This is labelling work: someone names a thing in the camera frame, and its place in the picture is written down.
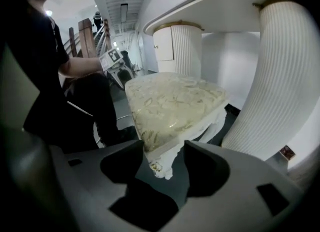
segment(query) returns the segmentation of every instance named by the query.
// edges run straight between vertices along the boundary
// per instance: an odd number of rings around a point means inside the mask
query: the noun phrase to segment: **ornate white stool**
[[[125,86],[137,134],[158,178],[173,176],[172,164],[185,140],[207,142],[225,123],[226,92],[213,83],[171,72]]]

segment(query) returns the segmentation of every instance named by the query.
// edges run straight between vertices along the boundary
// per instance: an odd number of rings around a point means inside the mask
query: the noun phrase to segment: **ceiling light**
[[[47,10],[45,13],[46,13],[47,16],[52,16],[52,11],[51,10]]]
[[[120,13],[121,13],[121,22],[125,22],[127,20],[128,3],[121,4]]]

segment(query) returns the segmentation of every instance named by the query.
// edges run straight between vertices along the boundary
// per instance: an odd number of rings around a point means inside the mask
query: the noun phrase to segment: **white ribbed column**
[[[171,26],[176,73],[201,77],[201,30],[190,25]]]
[[[222,147],[266,160],[296,135],[316,105],[320,41],[313,18],[292,1],[266,6],[260,23],[254,81]]]

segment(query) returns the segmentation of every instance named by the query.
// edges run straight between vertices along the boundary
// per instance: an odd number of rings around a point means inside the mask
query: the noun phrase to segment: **white cabinet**
[[[170,61],[174,59],[171,27],[163,28],[154,34],[154,50],[157,61]]]

